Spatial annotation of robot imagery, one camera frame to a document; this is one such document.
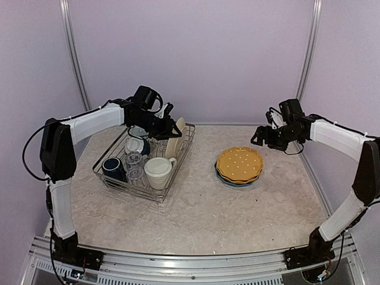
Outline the yellow polka dot plate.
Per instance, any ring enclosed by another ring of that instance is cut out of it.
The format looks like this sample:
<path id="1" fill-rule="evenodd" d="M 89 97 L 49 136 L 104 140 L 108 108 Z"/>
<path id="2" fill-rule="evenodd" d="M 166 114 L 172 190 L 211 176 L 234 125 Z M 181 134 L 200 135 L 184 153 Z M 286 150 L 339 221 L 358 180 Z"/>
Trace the yellow polka dot plate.
<path id="1" fill-rule="evenodd" d="M 243 179 L 232 179 L 232 178 L 228 178 L 227 176 L 224 176 L 222 175 L 217 169 L 216 169 L 216 174 L 219 175 L 222 179 L 224 179 L 225 181 L 228 181 L 229 183 L 233 183 L 233 184 L 236 184 L 236 185 L 245 185 L 245 184 L 249 184 L 249 183 L 252 183 L 252 182 L 255 182 L 256 180 L 259 179 L 260 175 L 257 175 L 257 176 L 254 176 L 250 179 L 247 179 L 247 180 L 243 180 Z"/>

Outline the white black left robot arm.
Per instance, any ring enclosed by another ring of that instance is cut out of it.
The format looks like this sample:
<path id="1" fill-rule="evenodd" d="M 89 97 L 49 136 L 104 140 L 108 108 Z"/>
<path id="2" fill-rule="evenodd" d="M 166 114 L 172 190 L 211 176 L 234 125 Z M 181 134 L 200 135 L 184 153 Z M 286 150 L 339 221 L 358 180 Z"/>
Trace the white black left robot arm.
<path id="1" fill-rule="evenodd" d="M 170 116 L 172 109 L 173 105 L 164 103 L 158 92 L 141 85 L 127 99 L 109 100 L 83 114 L 46 121 L 40 161 L 47 180 L 47 197 L 51 201 L 51 237 L 57 256 L 70 264 L 77 264 L 83 258 L 71 211 L 71 182 L 77 167 L 74 146 L 94 134 L 121 125 L 138 126 L 156 140 L 180 137 L 182 133 Z"/>

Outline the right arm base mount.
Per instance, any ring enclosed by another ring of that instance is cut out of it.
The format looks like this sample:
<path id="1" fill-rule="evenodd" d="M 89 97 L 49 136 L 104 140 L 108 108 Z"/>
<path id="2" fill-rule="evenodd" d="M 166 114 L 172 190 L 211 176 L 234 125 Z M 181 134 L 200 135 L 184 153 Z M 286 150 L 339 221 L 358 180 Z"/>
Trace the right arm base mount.
<path id="1" fill-rule="evenodd" d="M 307 267 L 335 258 L 335 253 L 332 249 L 312 253 L 307 246 L 301 248 L 292 247 L 284 251 L 283 255 L 288 270 Z"/>

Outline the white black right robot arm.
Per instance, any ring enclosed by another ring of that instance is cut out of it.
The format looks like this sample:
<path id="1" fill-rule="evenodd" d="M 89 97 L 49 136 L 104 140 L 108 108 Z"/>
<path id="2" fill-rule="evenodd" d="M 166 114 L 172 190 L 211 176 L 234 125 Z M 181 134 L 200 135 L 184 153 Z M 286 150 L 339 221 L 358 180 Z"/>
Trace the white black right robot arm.
<path id="1" fill-rule="evenodd" d="M 313 230 L 306 247 L 284 252 L 289 268 L 334 258 L 334 241 L 358 223 L 379 198 L 379 138 L 316 114 L 305 115 L 298 99 L 285 100 L 279 104 L 279 110 L 270 108 L 265 115 L 268 124 L 256 129 L 252 144 L 286 151 L 293 141 L 299 144 L 313 141 L 337 150 L 357 163 L 356 176 L 344 202 Z"/>

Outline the blue polka dot plate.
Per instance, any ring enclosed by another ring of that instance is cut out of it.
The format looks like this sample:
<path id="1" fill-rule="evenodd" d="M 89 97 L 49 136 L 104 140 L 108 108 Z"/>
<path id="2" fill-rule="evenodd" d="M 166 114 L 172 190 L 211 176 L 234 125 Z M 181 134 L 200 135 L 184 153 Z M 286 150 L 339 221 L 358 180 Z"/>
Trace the blue polka dot plate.
<path id="1" fill-rule="evenodd" d="M 231 187 L 235 187 L 235 188 L 244 188 L 244 187 L 251 186 L 252 184 L 255 183 L 254 181 L 249 182 L 249 183 L 243 183 L 243 184 L 236 184 L 236 183 L 229 182 L 229 181 L 225 180 L 225 178 L 223 178 L 222 175 L 219 173 L 219 171 L 217 170 L 217 165 L 216 164 L 214 164 L 214 169 L 215 169 L 215 173 L 216 173 L 217 178 L 223 184 L 225 184 L 227 186 L 231 186 Z"/>

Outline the cream plate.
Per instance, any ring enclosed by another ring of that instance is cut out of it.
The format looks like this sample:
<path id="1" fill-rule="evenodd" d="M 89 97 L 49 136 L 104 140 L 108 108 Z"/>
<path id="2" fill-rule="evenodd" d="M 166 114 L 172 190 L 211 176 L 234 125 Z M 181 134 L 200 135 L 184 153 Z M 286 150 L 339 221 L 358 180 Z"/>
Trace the cream plate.
<path id="1" fill-rule="evenodd" d="M 180 137 L 170 138 L 166 145 L 165 158 L 170 159 L 172 157 L 177 157 L 179 150 L 185 140 L 186 137 L 186 123 L 183 117 L 179 118 L 176 122 L 176 126 L 182 133 Z"/>

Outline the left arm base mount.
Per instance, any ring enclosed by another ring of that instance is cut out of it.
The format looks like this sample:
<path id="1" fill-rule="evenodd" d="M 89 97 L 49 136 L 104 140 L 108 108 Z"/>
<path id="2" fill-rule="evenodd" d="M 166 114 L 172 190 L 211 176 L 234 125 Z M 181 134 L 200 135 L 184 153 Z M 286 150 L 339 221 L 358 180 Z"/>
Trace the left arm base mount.
<path id="1" fill-rule="evenodd" d="M 101 251 L 77 247 L 73 253 L 53 250 L 53 259 L 64 264 L 91 270 L 100 270 L 104 253 Z"/>

